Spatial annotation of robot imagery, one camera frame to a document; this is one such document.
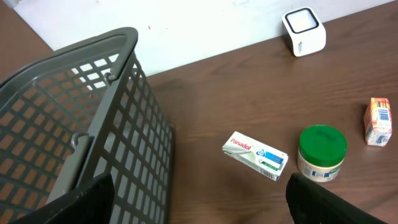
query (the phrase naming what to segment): basket grid hole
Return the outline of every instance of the basket grid hole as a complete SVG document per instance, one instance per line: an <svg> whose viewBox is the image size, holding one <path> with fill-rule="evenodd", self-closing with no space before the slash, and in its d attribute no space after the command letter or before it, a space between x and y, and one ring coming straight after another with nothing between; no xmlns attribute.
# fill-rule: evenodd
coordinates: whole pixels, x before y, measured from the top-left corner
<svg viewBox="0 0 398 224"><path fill-rule="evenodd" d="M129 137L130 131L131 131L131 123L129 121L126 121L126 124L124 125L124 131L123 131L123 136L125 138Z"/></svg>
<svg viewBox="0 0 398 224"><path fill-rule="evenodd" d="M124 211L122 224L128 224L129 221L130 221L130 213L127 211Z"/></svg>
<svg viewBox="0 0 398 224"><path fill-rule="evenodd" d="M127 188L127 177L125 175L122 175L122 179L120 181L120 186L119 186L119 190L118 190L118 196L123 198L124 197L124 193L126 192L126 188Z"/></svg>
<svg viewBox="0 0 398 224"><path fill-rule="evenodd" d="M150 203L149 196L146 195L145 196L145 204L144 204L144 215L148 215L149 203Z"/></svg>
<svg viewBox="0 0 398 224"><path fill-rule="evenodd" d="M120 207L119 205L115 204L113 206L111 220L109 221L109 223L117 223L119 220L119 214L120 214Z"/></svg>
<svg viewBox="0 0 398 224"><path fill-rule="evenodd" d="M138 85L142 87L143 84L144 84L144 77L142 77L142 74L139 74Z"/></svg>
<svg viewBox="0 0 398 224"><path fill-rule="evenodd" d="M155 151L157 151L159 148L159 140L157 139L157 137L155 137Z"/></svg>
<svg viewBox="0 0 398 224"><path fill-rule="evenodd" d="M138 150L138 152L139 152L140 155L143 155L143 154L144 154L145 145L146 145L145 140L144 140L144 139L141 139L141 143L140 143L140 145L139 145L139 150Z"/></svg>
<svg viewBox="0 0 398 224"><path fill-rule="evenodd" d="M141 210L142 199L144 198L144 193L141 189L138 190L136 209Z"/></svg>
<svg viewBox="0 0 398 224"><path fill-rule="evenodd" d="M132 165L132 160L133 160L133 158L134 158L134 154L130 151L130 150L128 150L128 155L127 155L127 159L126 159L126 163L125 163L125 167L126 167L126 169L127 170L130 170L131 169L131 165Z"/></svg>
<svg viewBox="0 0 398 224"><path fill-rule="evenodd" d="M13 179L19 180L21 175L24 173L25 168L26 167L24 165L18 164L18 166L15 168L14 172L12 173L11 177Z"/></svg>
<svg viewBox="0 0 398 224"><path fill-rule="evenodd" d="M30 119L32 117L32 115L35 113L35 109L33 109L33 107L28 107L28 109L25 111L24 113L24 117L27 119Z"/></svg>
<svg viewBox="0 0 398 224"><path fill-rule="evenodd" d="M9 220L11 219L11 217L12 217L12 214L14 214L14 211L11 210L11 209L9 209L9 208L7 208L7 209L4 211L3 215L1 216L1 219L0 219L1 223L8 223L8 221L9 221Z"/></svg>
<svg viewBox="0 0 398 224"><path fill-rule="evenodd" d="M128 82L127 82L127 85L126 85L126 87L127 87L127 89L131 92L131 90L132 90L132 86L133 86L134 84L133 84L133 82L131 81L131 80L129 80Z"/></svg>
<svg viewBox="0 0 398 224"><path fill-rule="evenodd" d="M140 91L138 88L136 88L136 92L134 93L134 99L136 102L139 101L139 96L141 95Z"/></svg>
<svg viewBox="0 0 398 224"><path fill-rule="evenodd" d="M157 199L160 201L162 196L162 186L159 184L157 188Z"/></svg>
<svg viewBox="0 0 398 224"><path fill-rule="evenodd" d="M166 204L166 191L163 190L162 191L162 205L165 205L165 204Z"/></svg>
<svg viewBox="0 0 398 224"><path fill-rule="evenodd" d="M167 185L167 177L169 175L167 174L167 172L164 172L164 185Z"/></svg>
<svg viewBox="0 0 398 224"><path fill-rule="evenodd" d="M88 93L89 91L93 90L93 87L91 87L90 85L87 85L86 87L82 88L83 92Z"/></svg>
<svg viewBox="0 0 398 224"><path fill-rule="evenodd" d="M132 134L132 139L131 139L132 146L136 147L138 140L139 140L139 134L136 130L134 130L134 133Z"/></svg>
<svg viewBox="0 0 398 224"><path fill-rule="evenodd" d="M106 65L106 60L102 58L102 59L96 60L96 61L94 62L94 64L95 64L95 66L97 66L97 67L101 67L101 66L103 66L103 65Z"/></svg>
<svg viewBox="0 0 398 224"><path fill-rule="evenodd" d="M141 161L137 158L136 159L136 166L134 168L134 176L135 177L137 177L137 178L139 177L140 170L141 170Z"/></svg>
<svg viewBox="0 0 398 224"><path fill-rule="evenodd" d="M89 71L89 70L93 69L93 67L92 67L89 63L87 63L87 64L84 64L84 65L81 65L81 66L80 66L80 69L81 69L83 72L86 72L86 71Z"/></svg>
<svg viewBox="0 0 398 224"><path fill-rule="evenodd" d="M154 136L155 136L155 133L154 133L154 131L151 129L151 130L150 130L150 134L149 134L149 142L150 142L151 144L154 143Z"/></svg>
<svg viewBox="0 0 398 224"><path fill-rule="evenodd" d="M25 102L21 99L18 99L11 108L14 111L18 112L24 105L25 105Z"/></svg>
<svg viewBox="0 0 398 224"><path fill-rule="evenodd" d="M9 134L5 135L5 137L0 142L0 148L7 150L8 146L11 144L12 140L14 140L14 138L11 135L9 135Z"/></svg>
<svg viewBox="0 0 398 224"><path fill-rule="evenodd" d="M40 106L47 98L44 95L40 95L33 103L36 106Z"/></svg>
<svg viewBox="0 0 398 224"><path fill-rule="evenodd" d="M123 144L123 142L119 141L119 146L118 150L116 151L116 156L115 158L121 162L124 154L124 149L126 148L126 145Z"/></svg>
<svg viewBox="0 0 398 224"><path fill-rule="evenodd" d="M142 166L142 175L141 175L141 183L145 185L146 181L147 181L147 167L146 166Z"/></svg>
<svg viewBox="0 0 398 224"><path fill-rule="evenodd" d="M154 215L155 215L155 202L154 202L154 201L151 201L151 203L150 203L149 218L150 218L151 220L153 220L153 219L154 219Z"/></svg>
<svg viewBox="0 0 398 224"><path fill-rule="evenodd" d="M14 131L15 133L19 133L24 126L25 122L23 120L18 120L11 130Z"/></svg>
<svg viewBox="0 0 398 224"><path fill-rule="evenodd" d="M152 169L155 168L155 163L156 163L156 155L153 153L153 154L152 154L152 160L151 160L151 162L150 162L150 167L151 167Z"/></svg>
<svg viewBox="0 0 398 224"><path fill-rule="evenodd" d="M156 116L152 115L152 126L155 128L156 127Z"/></svg>
<svg viewBox="0 0 398 224"><path fill-rule="evenodd" d="M145 161L147 161L149 163L150 160L150 155L152 154L152 150L150 149L150 147L147 147L147 154L145 156Z"/></svg>
<svg viewBox="0 0 398 224"><path fill-rule="evenodd" d="M63 166L63 164L58 164L57 169L55 170L55 175L58 176L60 174L62 166Z"/></svg>
<svg viewBox="0 0 398 224"><path fill-rule="evenodd" d="M159 221L159 213L160 213L160 207L156 205L156 216L155 216L155 222L158 223Z"/></svg>
<svg viewBox="0 0 398 224"><path fill-rule="evenodd" d="M159 168L160 168L160 162L157 161L157 163L156 163L156 175L159 175Z"/></svg>
<svg viewBox="0 0 398 224"><path fill-rule="evenodd" d="M76 68L71 69L71 71L72 71L75 75L79 74L79 71L78 71Z"/></svg>
<svg viewBox="0 0 398 224"><path fill-rule="evenodd" d="M156 196L156 190L157 190L157 180L155 179L154 181L154 188L152 190L152 193L154 194L154 196Z"/></svg>
<svg viewBox="0 0 398 224"><path fill-rule="evenodd" d="M112 133L112 132L109 132L109 134L108 134L108 137L106 138L106 140L105 140L105 145L104 145L104 148L105 148L105 150L107 150L107 152L111 152L111 150L112 150L112 146L113 146L113 142L114 142L114 139L115 139L115 135Z"/></svg>
<svg viewBox="0 0 398 224"><path fill-rule="evenodd" d="M25 183L31 184L32 181L34 180L35 176L37 174L37 171L35 169L31 169L28 174L26 175L26 178L24 180Z"/></svg>
<svg viewBox="0 0 398 224"><path fill-rule="evenodd" d="M38 179L38 181L37 181L37 183L36 183L36 187L37 187L38 189L43 189L46 180L47 180L47 176L44 175L44 174L42 174L42 175L39 177L39 179Z"/></svg>
<svg viewBox="0 0 398 224"><path fill-rule="evenodd" d="M126 108L128 99L129 99L129 97L127 96L127 94L126 94L126 93L123 93L122 100L120 101L120 105L121 105L123 108Z"/></svg>
<svg viewBox="0 0 398 224"><path fill-rule="evenodd" d="M56 181L55 179L51 179L51 180L50 180L50 182L49 182L47 188L45 189L48 193L51 193L51 190L52 190L52 188L54 187L55 181Z"/></svg>
<svg viewBox="0 0 398 224"><path fill-rule="evenodd" d="M109 56L108 58L111 62L115 62L116 59L118 59L118 56L119 56L119 54L114 54L114 55Z"/></svg>
<svg viewBox="0 0 398 224"><path fill-rule="evenodd" d="M45 166L45 170L51 172L55 165L55 159L50 159L47 165Z"/></svg>
<svg viewBox="0 0 398 224"><path fill-rule="evenodd" d="M26 200L25 208L32 208L38 196L39 195L36 192L30 193Z"/></svg>
<svg viewBox="0 0 398 224"><path fill-rule="evenodd" d="M159 149L159 157L162 158L162 154L163 154L163 146L160 145L160 149Z"/></svg>
<svg viewBox="0 0 398 224"><path fill-rule="evenodd" d="M46 155L44 153L40 153L40 155L38 156L38 158L36 159L35 165L37 167L41 167L44 160L46 158Z"/></svg>
<svg viewBox="0 0 398 224"><path fill-rule="evenodd" d="M123 117L122 113L118 110L118 111L116 112L116 115L115 115L114 119L113 119L113 125L114 125L116 128L119 128L120 122L121 122L121 120L122 120L122 117Z"/></svg>
<svg viewBox="0 0 398 224"><path fill-rule="evenodd" d="M127 202L132 205L133 201L134 201L134 196L136 194L136 185L134 183L130 184L130 191L129 191L129 196L127 198Z"/></svg>
<svg viewBox="0 0 398 224"><path fill-rule="evenodd" d="M145 125L144 125L144 130L142 130L142 131L144 132L145 136L147 136L147 137L148 137L148 133L149 133L149 125L148 125L148 124L145 124Z"/></svg>
<svg viewBox="0 0 398 224"><path fill-rule="evenodd" d="M98 82L98 83L94 83L94 86L95 86L95 88L102 88L102 87L105 87L106 84L105 84L105 82L100 81L100 82Z"/></svg>
<svg viewBox="0 0 398 224"><path fill-rule="evenodd" d="M36 125L40 126L40 125L43 123L44 119L45 119L45 116L42 115L42 114L39 114L39 115L37 115L37 117L36 117L34 123L35 123Z"/></svg>
<svg viewBox="0 0 398 224"><path fill-rule="evenodd" d="M142 99L142 101L141 101L141 109L142 109L143 111L145 111L146 104L147 104L146 100L145 100L145 99Z"/></svg>
<svg viewBox="0 0 398 224"><path fill-rule="evenodd" d="M62 160L65 161L65 159L67 159L67 157L72 154L72 151L70 149L67 149L64 153L64 155L62 156Z"/></svg>
<svg viewBox="0 0 398 224"><path fill-rule="evenodd" d="M73 88L73 83L71 83L71 82L63 82L63 83L61 84L61 86L62 86L64 89L68 90L68 89L70 89L70 88Z"/></svg>
<svg viewBox="0 0 398 224"><path fill-rule="evenodd" d="M27 99L30 99L32 96L34 96L37 93L36 88L30 87L25 93L23 94L24 97Z"/></svg>
<svg viewBox="0 0 398 224"><path fill-rule="evenodd" d="M142 121L143 121L143 120L144 120L143 115L142 115L141 113L138 113L137 126L138 126L139 128L141 128L141 126L142 126Z"/></svg>
<svg viewBox="0 0 398 224"><path fill-rule="evenodd" d="M33 156L36 154L36 149L31 147L25 154L24 160L30 162L33 159Z"/></svg>
<svg viewBox="0 0 398 224"><path fill-rule="evenodd" d="M19 205L26 192L27 190L24 187L19 187L17 192L15 193L15 196L12 198L11 203L13 203L14 205Z"/></svg>
<svg viewBox="0 0 398 224"><path fill-rule="evenodd" d="M150 116L152 114L152 110L150 108L148 108L147 110L147 119L150 120Z"/></svg>
<svg viewBox="0 0 398 224"><path fill-rule="evenodd" d="M46 113L50 113L52 110L55 109L55 103L50 102L49 104L47 104L47 106L44 108L44 111Z"/></svg>
<svg viewBox="0 0 398 224"><path fill-rule="evenodd" d="M164 219L164 211L161 210L160 211L160 223L163 223L163 219Z"/></svg>
<svg viewBox="0 0 398 224"><path fill-rule="evenodd" d="M95 168L93 177L96 177L96 176L102 174L105 171L107 163L108 162L102 156L100 156L98 159L97 167Z"/></svg>
<svg viewBox="0 0 398 224"><path fill-rule="evenodd" d="M132 219L132 224L138 224L139 219L137 217L134 217Z"/></svg>
<svg viewBox="0 0 398 224"><path fill-rule="evenodd" d="M148 85L144 86L144 94L145 94L145 96L148 96L148 94L149 94L149 86Z"/></svg>
<svg viewBox="0 0 398 224"><path fill-rule="evenodd" d="M58 73L54 75L55 79L57 79L58 81L62 81L64 79L66 79L66 75L64 73Z"/></svg>
<svg viewBox="0 0 398 224"><path fill-rule="evenodd" d="M58 146L54 150L54 155L59 157L61 155L63 146L61 144L58 144Z"/></svg>
<svg viewBox="0 0 398 224"><path fill-rule="evenodd" d="M163 166L160 168L160 180L163 180L163 173L164 173L164 168Z"/></svg>
<svg viewBox="0 0 398 224"><path fill-rule="evenodd" d="M110 69L110 68L107 68L107 69L102 70L102 71L101 71L101 74L102 74L102 75L105 75L105 74L110 73L110 72L111 72L111 69Z"/></svg>
<svg viewBox="0 0 398 224"><path fill-rule="evenodd" d="M5 159L3 163L0 166L0 174L7 174L8 170L11 168L13 165L14 161L12 159Z"/></svg>
<svg viewBox="0 0 398 224"><path fill-rule="evenodd" d="M152 189L152 181L153 181L154 176L151 174L151 172L149 172L148 175L148 184L147 184L147 188L148 190Z"/></svg>
<svg viewBox="0 0 398 224"><path fill-rule="evenodd" d="M117 168L112 167L111 175L112 175L113 184L116 183L116 179L118 178L118 173L119 173L119 171L117 170Z"/></svg>
<svg viewBox="0 0 398 224"><path fill-rule="evenodd" d="M166 151L164 151L164 153L163 153L163 163L166 163L166 157L167 157Z"/></svg>
<svg viewBox="0 0 398 224"><path fill-rule="evenodd" d="M56 94L61 92L61 88L59 86L55 86L53 88L51 88L48 93L52 96L55 96Z"/></svg>

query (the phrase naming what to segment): basket handle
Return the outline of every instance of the basket handle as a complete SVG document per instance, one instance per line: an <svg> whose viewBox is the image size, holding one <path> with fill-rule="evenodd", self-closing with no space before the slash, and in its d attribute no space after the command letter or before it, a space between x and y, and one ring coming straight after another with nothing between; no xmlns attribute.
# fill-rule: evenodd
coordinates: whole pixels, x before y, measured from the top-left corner
<svg viewBox="0 0 398 224"><path fill-rule="evenodd" d="M62 170L55 181L54 187L47 199L46 204L66 194L72 189L73 184L78 177L78 172L85 157L86 151L90 143L88 134L74 134L72 136L72 146L75 152L67 157L63 163Z"/></svg>

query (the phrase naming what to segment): black object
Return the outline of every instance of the black object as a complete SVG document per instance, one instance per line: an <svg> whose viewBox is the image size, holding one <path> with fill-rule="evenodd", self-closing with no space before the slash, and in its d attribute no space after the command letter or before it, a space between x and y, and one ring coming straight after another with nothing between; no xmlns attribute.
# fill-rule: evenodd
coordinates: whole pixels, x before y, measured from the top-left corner
<svg viewBox="0 0 398 224"><path fill-rule="evenodd" d="M114 199L111 174L100 174L13 224L108 224Z"/></svg>
<svg viewBox="0 0 398 224"><path fill-rule="evenodd" d="M298 173L287 183L286 201L295 224L385 223Z"/></svg>

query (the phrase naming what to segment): table surface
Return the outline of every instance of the table surface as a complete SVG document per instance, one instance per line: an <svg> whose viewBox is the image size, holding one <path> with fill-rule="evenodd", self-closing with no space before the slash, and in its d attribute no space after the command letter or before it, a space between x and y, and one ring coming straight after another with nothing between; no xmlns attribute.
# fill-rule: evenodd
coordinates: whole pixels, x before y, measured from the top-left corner
<svg viewBox="0 0 398 224"><path fill-rule="evenodd" d="M0 82L52 50L4 2L0 1Z"/></svg>
<svg viewBox="0 0 398 224"><path fill-rule="evenodd" d="M275 38L149 77L176 130L171 223L293 223L285 200L298 172L301 131L339 129L348 142L326 189L388 223L398 223L398 139L364 142L371 97L386 97L398 124L398 2L325 24L321 52L295 58ZM224 155L234 131L290 155L274 182Z"/></svg>

